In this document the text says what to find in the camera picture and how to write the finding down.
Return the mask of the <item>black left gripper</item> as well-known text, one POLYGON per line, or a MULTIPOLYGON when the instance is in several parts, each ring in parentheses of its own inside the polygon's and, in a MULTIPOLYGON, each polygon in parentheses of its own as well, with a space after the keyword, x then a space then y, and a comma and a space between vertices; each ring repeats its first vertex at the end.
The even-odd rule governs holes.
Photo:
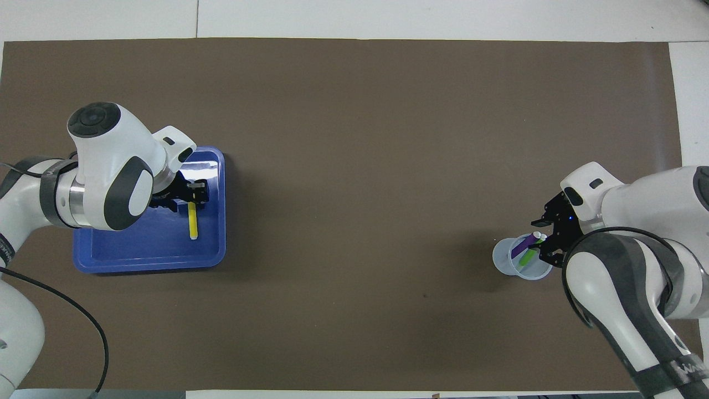
POLYGON ((209 202, 208 180, 187 180, 179 170, 164 190, 152 195, 148 206, 153 209, 165 208, 177 214, 179 212, 178 201, 193 203, 196 207, 205 207, 209 202))

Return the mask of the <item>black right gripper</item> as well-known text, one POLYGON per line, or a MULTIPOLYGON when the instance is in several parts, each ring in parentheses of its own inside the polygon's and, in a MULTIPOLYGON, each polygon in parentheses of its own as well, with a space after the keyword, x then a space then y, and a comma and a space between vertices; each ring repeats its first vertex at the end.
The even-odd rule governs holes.
POLYGON ((552 233, 539 243, 532 243, 528 249, 537 252, 541 261, 563 269, 566 253, 572 243, 582 236, 577 215, 564 192, 554 196, 544 207, 544 214, 530 222, 537 228, 552 226, 552 233))

